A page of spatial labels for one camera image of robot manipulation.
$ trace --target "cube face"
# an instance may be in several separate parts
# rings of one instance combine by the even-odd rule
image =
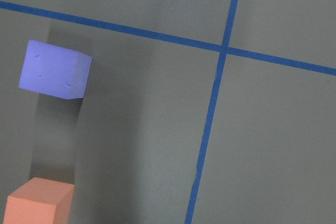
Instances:
[[[33,178],[9,195],[4,224],[66,224],[74,185]]]
[[[19,87],[63,99],[82,98],[91,61],[77,51],[30,40]]]

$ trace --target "purple cube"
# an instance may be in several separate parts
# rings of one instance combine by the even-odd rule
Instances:
[[[63,99],[83,98],[91,62],[80,52],[30,40],[19,88]]]

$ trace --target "cube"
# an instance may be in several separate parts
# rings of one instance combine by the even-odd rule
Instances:
[[[30,40],[19,88],[63,99],[83,98],[91,62],[80,52]]]
[[[9,195],[4,224],[66,224],[74,185],[33,178]]]

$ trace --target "blue line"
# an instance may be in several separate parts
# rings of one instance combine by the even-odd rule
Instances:
[[[238,5],[238,0],[231,0],[230,9],[228,12],[227,21],[225,25],[223,41],[222,41],[222,49],[221,49],[221,53],[219,54],[219,59],[218,59],[218,64],[217,64],[216,77],[215,77],[214,84],[212,87],[210,103],[209,103],[208,112],[206,115],[206,122],[204,126],[201,147],[199,149],[200,153],[197,159],[196,177],[195,177],[193,187],[191,189],[188,209],[187,209],[187,213],[186,213],[186,217],[184,221],[185,224],[191,224],[193,220],[193,216],[194,216],[198,190],[199,190],[199,186],[201,183],[201,176],[202,176],[204,162],[205,162],[205,155],[206,155],[206,151],[208,148],[210,132],[211,132],[211,127],[212,127],[212,122],[214,119],[216,103],[217,103],[217,98],[218,98],[218,93],[219,93],[219,87],[221,86],[220,82],[222,80],[222,75],[224,72],[225,59],[226,59],[227,49],[228,49],[228,45],[229,45],[229,41],[231,37],[231,32],[232,32],[234,19],[235,19],[237,5]]]
[[[7,10],[13,10],[13,11],[20,12],[20,13],[26,13],[26,14],[46,17],[46,18],[63,20],[63,21],[81,24],[85,26],[92,26],[92,27],[102,28],[102,29],[111,30],[111,31],[118,31],[121,33],[132,34],[132,35],[145,37],[145,38],[162,40],[166,42],[201,48],[201,49],[215,51],[215,52],[220,52],[222,48],[220,45],[213,44],[213,43],[208,43],[208,42],[203,42],[199,40],[188,39],[188,38],[183,38],[183,37],[178,37],[178,36],[173,36],[173,35],[168,35],[168,34],[157,33],[154,31],[148,31],[148,30],[143,30],[143,29],[134,28],[130,26],[118,25],[114,23],[79,17],[75,15],[58,13],[58,12],[53,12],[50,10],[44,10],[44,9],[34,8],[30,6],[25,6],[25,5],[18,5],[18,4],[13,4],[13,3],[4,2],[4,1],[0,1],[0,8],[7,9]]]
[[[333,76],[336,76],[336,69],[335,68],[324,67],[324,66],[315,65],[315,64],[311,64],[311,63],[306,63],[306,62],[302,62],[302,61],[298,61],[298,60],[291,60],[291,59],[286,59],[286,58],[281,58],[281,57],[277,57],[277,56],[261,54],[259,52],[246,51],[246,50],[232,48],[232,47],[229,47],[227,49],[227,53],[231,54],[231,55],[245,57],[245,58],[262,60],[262,61],[271,62],[271,63],[275,63],[275,64],[280,64],[280,65],[284,65],[284,66],[288,66],[288,67],[306,69],[306,70],[310,70],[310,71],[314,71],[314,72],[326,73],[326,74],[331,74]]]

